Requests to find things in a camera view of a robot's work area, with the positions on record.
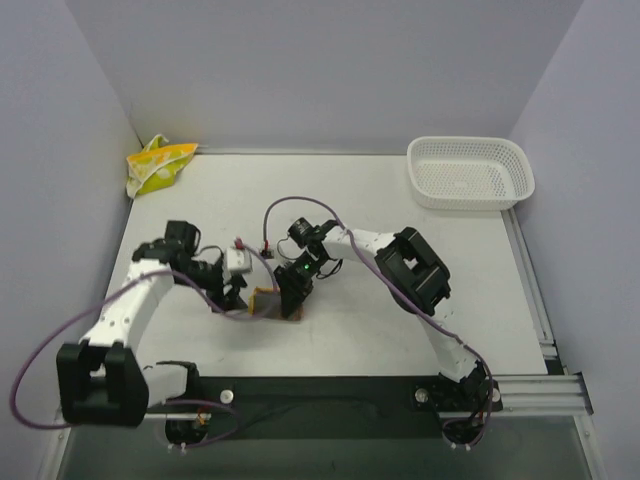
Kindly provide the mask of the orange grey towel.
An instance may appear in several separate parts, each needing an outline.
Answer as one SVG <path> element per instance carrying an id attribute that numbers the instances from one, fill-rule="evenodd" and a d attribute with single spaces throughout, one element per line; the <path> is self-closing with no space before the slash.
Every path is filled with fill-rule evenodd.
<path id="1" fill-rule="evenodd" d="M 280 293 L 272 288 L 256 287 L 249 296 L 247 313 L 251 317 L 269 320 L 300 321 L 304 310 L 299 307 L 285 316 L 282 314 Z"/>

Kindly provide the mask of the yellow green towel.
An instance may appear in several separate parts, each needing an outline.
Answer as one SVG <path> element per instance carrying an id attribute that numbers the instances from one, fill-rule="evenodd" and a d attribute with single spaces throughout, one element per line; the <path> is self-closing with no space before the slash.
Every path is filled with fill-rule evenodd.
<path id="1" fill-rule="evenodd" d="M 164 135 L 155 135 L 139 153 L 126 158 L 127 196 L 135 199 L 171 187 L 192 160 L 198 146 L 198 143 L 170 144 Z"/>

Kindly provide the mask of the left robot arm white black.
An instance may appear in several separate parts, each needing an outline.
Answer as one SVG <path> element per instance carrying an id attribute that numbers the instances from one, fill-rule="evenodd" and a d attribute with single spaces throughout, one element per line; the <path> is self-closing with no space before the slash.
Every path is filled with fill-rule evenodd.
<path id="1" fill-rule="evenodd" d="M 176 286 L 191 287 L 215 313 L 244 308 L 239 297 L 251 256 L 241 242 L 213 263 L 196 257 L 201 232 L 186 221 L 167 223 L 163 237 L 133 252 L 125 282 L 78 343 L 56 357 L 62 415 L 74 425 L 134 427 L 151 407 L 181 412 L 204 397 L 197 366 L 160 361 L 141 366 L 136 352 L 156 309 Z"/>

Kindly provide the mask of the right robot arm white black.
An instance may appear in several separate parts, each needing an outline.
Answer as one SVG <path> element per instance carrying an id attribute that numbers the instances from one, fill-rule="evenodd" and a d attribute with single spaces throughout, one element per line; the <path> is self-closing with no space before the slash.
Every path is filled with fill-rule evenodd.
<path id="1" fill-rule="evenodd" d="M 449 269 L 416 229 L 376 233 L 351 230 L 336 220 L 313 226 L 299 218 L 288 234 L 301 254 L 275 270 L 283 316 L 304 303 L 313 279 L 328 261 L 361 262 L 383 282 L 400 308 L 422 321 L 439 375 L 447 380 L 443 385 L 447 404 L 463 410 L 478 398 L 492 399 L 494 384 L 486 362 L 448 326 L 454 316 L 449 305 Z"/>

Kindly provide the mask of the white plastic perforated basket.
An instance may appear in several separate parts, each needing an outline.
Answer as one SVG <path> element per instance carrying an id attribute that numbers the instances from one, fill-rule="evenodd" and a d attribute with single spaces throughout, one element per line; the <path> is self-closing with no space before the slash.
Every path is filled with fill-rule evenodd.
<path id="1" fill-rule="evenodd" d="M 503 138 L 423 136 L 406 162 L 413 198 L 427 209 L 504 211 L 535 190 L 524 151 Z"/>

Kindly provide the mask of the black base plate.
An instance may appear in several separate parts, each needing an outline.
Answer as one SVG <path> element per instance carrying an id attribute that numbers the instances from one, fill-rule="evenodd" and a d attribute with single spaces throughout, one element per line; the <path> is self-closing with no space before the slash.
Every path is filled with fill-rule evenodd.
<path id="1" fill-rule="evenodd" d="M 436 376 L 204 377 L 205 405 L 158 405 L 171 440 L 197 443 L 206 433 L 235 440 L 405 440 L 438 438 L 444 423 L 471 440 L 491 400 L 464 399 Z"/>

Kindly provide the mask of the aluminium frame rail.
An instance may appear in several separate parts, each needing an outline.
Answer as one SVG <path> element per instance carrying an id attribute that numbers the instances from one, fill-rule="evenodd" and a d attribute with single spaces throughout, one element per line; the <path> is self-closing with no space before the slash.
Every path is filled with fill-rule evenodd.
<path id="1" fill-rule="evenodd" d="M 195 378 L 180 367 L 159 368 L 113 386 L 103 376 L 61 373 L 63 418 L 71 424 L 134 426 L 144 420 L 194 420 L 229 409 L 248 417 L 302 406 L 364 406 L 374 412 L 428 412 L 443 417 L 491 407 L 498 416 L 589 415 L 579 376 L 498 376 L 462 384 L 441 376 L 321 376 Z"/>

